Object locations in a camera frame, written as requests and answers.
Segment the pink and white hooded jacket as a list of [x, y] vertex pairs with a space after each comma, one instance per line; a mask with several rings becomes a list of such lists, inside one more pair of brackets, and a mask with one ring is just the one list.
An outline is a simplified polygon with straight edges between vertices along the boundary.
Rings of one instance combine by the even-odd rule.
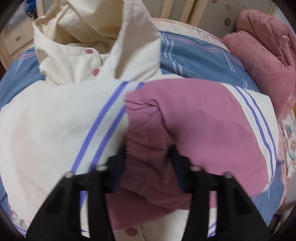
[[21, 237], [63, 174], [85, 174], [127, 147], [107, 196], [116, 240], [180, 240], [191, 196], [170, 145], [211, 174], [234, 174], [251, 197], [274, 181], [278, 123], [268, 96], [186, 78], [141, 1], [55, 1], [33, 21], [45, 80], [1, 108], [1, 179]]

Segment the floral pillow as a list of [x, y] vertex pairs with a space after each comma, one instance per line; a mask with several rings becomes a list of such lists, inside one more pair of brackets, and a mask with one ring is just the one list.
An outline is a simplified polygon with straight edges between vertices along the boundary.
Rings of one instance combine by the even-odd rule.
[[285, 141], [287, 143], [286, 149], [293, 161], [295, 161], [295, 114], [293, 109], [290, 110], [289, 114], [281, 122]]

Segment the blue plaid bed blanket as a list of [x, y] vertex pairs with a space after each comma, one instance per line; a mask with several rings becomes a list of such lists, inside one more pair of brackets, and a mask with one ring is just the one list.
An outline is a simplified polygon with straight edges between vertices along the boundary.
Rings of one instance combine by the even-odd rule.
[[1, 87], [3, 208], [25, 236], [66, 172], [103, 165], [122, 144], [128, 159], [108, 196], [120, 240], [177, 240], [190, 197], [165, 159], [170, 144], [213, 174], [232, 172], [266, 223], [281, 202], [279, 131], [273, 105], [230, 52], [163, 32], [151, 61], [159, 76], [107, 77], [93, 48], [58, 45], [46, 64], [34, 48], [10, 66]]

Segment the rolled pink quilt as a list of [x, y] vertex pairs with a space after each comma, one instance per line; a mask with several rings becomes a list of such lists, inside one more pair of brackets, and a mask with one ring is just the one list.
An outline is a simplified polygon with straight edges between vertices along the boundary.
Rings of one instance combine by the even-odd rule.
[[295, 105], [295, 36], [271, 15], [244, 9], [236, 32], [222, 42], [243, 64], [261, 93], [270, 97], [278, 121]]

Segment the wardrobe drawer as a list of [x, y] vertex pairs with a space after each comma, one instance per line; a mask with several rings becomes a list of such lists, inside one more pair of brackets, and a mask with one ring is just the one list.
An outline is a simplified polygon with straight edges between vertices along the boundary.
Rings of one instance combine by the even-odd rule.
[[7, 27], [5, 27], [2, 31], [1, 34], [4, 38], [4, 44], [11, 56], [24, 45], [33, 40], [32, 22], [33, 20], [31, 18], [28, 18], [26, 20], [23, 20], [11, 31], [9, 31]]

